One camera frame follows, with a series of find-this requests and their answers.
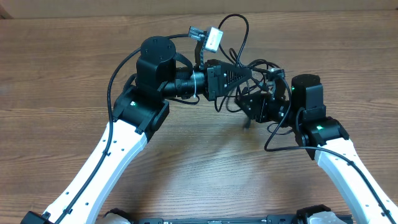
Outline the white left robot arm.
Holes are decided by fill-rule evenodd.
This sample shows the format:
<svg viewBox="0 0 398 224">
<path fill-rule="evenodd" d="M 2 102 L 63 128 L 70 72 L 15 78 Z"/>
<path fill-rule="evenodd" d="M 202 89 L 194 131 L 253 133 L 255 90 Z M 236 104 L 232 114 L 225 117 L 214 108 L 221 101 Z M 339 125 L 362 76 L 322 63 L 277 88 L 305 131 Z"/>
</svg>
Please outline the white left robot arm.
<svg viewBox="0 0 398 224">
<path fill-rule="evenodd" d="M 247 68 L 203 61 L 201 51 L 214 52 L 219 43 L 200 41 L 191 62 L 176 51 L 173 37 L 146 39 L 134 52 L 136 74 L 108 102 L 101 141 L 65 191 L 43 213 L 28 212 L 22 222 L 94 223 L 121 174 L 165 121 L 171 99 L 203 95 L 214 101 L 250 79 Z"/>
</svg>

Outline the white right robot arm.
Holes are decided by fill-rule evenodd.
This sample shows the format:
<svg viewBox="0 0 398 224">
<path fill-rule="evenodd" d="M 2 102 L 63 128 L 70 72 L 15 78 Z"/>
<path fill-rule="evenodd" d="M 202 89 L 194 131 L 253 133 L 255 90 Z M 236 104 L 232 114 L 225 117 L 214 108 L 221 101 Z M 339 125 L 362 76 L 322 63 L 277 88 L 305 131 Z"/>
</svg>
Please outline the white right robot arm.
<svg viewBox="0 0 398 224">
<path fill-rule="evenodd" d="M 397 205 L 380 188 L 361 161 L 343 125 L 326 115 L 320 77 L 302 74 L 292 83 L 271 76 L 272 91 L 238 96 L 236 104 L 249 119 L 290 127 L 296 146 L 305 150 L 334 183 L 358 223 L 397 223 Z"/>
</svg>

